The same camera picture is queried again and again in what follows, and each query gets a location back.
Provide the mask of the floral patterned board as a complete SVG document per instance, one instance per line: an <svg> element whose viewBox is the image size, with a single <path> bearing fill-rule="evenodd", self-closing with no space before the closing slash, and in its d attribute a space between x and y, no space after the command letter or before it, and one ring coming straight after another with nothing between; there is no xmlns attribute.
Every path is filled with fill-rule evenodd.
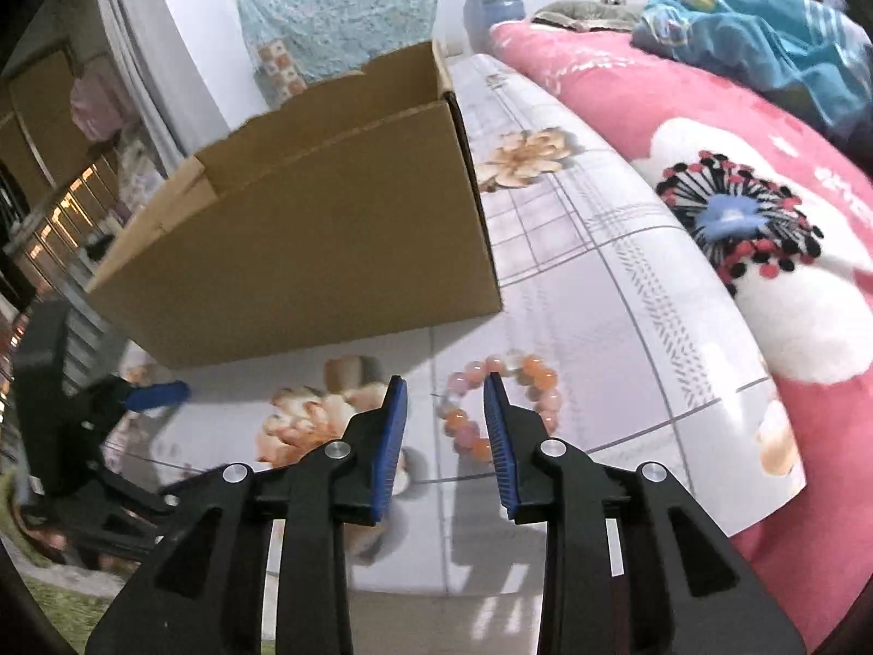
<svg viewBox="0 0 873 655"><path fill-rule="evenodd" d="M158 488L243 461L284 460L314 399L343 420L389 377L408 386L389 516L348 534L366 592L531 593L545 536L515 528L487 457L480 379L559 438L622 469L665 465L728 532L805 488L777 390L737 306L638 173L545 90L486 55L451 67L470 148L484 160L547 135L568 150L537 182L482 198L503 308L486 318L185 373L176 413L129 415L111 467Z"/></svg>

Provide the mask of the brown cardboard box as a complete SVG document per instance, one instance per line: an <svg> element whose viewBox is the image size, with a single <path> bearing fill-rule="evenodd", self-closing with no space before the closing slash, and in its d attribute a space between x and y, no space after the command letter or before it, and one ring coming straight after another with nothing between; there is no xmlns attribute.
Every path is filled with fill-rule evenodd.
<svg viewBox="0 0 873 655"><path fill-rule="evenodd" d="M496 313L474 160L435 44L318 83L183 161L87 297L170 368Z"/></svg>

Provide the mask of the blue water jug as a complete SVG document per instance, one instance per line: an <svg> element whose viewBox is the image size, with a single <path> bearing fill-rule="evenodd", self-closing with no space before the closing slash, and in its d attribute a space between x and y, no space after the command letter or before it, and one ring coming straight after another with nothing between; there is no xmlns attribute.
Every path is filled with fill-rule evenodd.
<svg viewBox="0 0 873 655"><path fill-rule="evenodd" d="M466 0L463 8L463 22L474 53L490 50L490 29L495 24L524 19L525 4L522 0Z"/></svg>

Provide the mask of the pink hanging clothes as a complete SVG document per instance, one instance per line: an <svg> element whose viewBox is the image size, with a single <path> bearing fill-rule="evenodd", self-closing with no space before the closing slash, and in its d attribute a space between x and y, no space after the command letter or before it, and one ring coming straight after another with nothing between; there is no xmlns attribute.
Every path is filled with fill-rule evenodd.
<svg viewBox="0 0 873 655"><path fill-rule="evenodd" d="M112 69L90 68L74 80L71 120L90 142L106 142L137 120L129 93Z"/></svg>

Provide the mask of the white fluffy blanket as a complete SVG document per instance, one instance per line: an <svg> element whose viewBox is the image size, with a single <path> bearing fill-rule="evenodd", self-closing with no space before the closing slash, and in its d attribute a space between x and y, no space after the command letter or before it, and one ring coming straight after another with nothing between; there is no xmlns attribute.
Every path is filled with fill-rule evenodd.
<svg viewBox="0 0 873 655"><path fill-rule="evenodd" d="M540 594L414 596L353 592L355 653L534 653Z"/></svg>

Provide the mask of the pink floral blanket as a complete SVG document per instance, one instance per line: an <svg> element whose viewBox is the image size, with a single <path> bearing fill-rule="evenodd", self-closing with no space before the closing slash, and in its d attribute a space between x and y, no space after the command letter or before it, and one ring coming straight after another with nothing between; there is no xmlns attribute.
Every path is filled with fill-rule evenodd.
<svg viewBox="0 0 873 655"><path fill-rule="evenodd" d="M793 115L614 31L497 25L501 62L650 183L731 294L786 408L792 503L738 537L815 653L871 648L871 183Z"/></svg>

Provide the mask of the teal floral hanging cloth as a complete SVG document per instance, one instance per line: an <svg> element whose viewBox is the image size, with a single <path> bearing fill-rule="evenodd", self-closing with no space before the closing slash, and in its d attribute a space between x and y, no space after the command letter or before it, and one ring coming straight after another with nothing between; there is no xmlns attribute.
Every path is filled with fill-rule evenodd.
<svg viewBox="0 0 873 655"><path fill-rule="evenodd" d="M278 108L432 37L438 0L235 0L254 80Z"/></svg>

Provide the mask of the grey green pillow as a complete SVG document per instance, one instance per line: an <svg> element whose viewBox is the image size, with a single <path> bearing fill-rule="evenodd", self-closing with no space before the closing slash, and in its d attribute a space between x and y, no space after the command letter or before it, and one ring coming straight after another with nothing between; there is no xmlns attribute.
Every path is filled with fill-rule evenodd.
<svg viewBox="0 0 873 655"><path fill-rule="evenodd" d="M593 2L593 0L558 0L531 18L533 24L576 31L619 31L630 33L641 19L642 4Z"/></svg>

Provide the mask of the blue patterned quilt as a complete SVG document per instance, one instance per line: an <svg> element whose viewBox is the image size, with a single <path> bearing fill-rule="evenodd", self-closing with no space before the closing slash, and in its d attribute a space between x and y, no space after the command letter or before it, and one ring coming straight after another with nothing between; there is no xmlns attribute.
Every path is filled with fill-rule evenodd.
<svg viewBox="0 0 873 655"><path fill-rule="evenodd" d="M871 135L871 40L817 0L650 0L632 43L735 81L834 144Z"/></svg>

